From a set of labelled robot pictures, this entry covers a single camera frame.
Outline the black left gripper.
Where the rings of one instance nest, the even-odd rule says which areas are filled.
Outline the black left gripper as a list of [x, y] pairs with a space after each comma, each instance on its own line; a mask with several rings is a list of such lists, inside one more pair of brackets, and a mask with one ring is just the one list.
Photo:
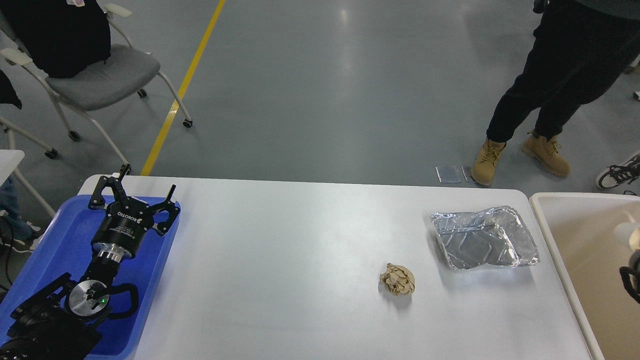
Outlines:
[[[181, 208], [172, 200], [176, 190], [175, 184], [171, 185], [162, 202], [149, 205], [147, 202], [133, 199], [130, 203], [122, 186], [122, 180], [130, 172], [131, 165], [123, 164], [116, 175], [100, 176], [90, 196], [90, 210], [105, 210], [105, 217], [91, 240], [94, 257], [132, 260], [137, 257], [148, 230], [164, 236], [178, 219]], [[105, 188], [112, 190], [114, 202], [106, 204], [102, 194]], [[167, 213], [167, 219], [157, 222], [154, 217], [162, 213]]]

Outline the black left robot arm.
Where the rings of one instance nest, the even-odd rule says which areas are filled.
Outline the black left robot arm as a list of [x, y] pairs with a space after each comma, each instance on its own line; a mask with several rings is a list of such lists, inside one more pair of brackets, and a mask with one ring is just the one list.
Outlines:
[[125, 360], [137, 348], [178, 229], [165, 198], [119, 174], [62, 205], [1, 304], [3, 360]]

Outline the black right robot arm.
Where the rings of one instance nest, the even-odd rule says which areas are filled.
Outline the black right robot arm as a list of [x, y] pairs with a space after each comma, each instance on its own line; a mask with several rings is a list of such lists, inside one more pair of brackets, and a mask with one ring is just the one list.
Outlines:
[[640, 250], [634, 251], [627, 266], [619, 267], [622, 286], [629, 296], [640, 303]]

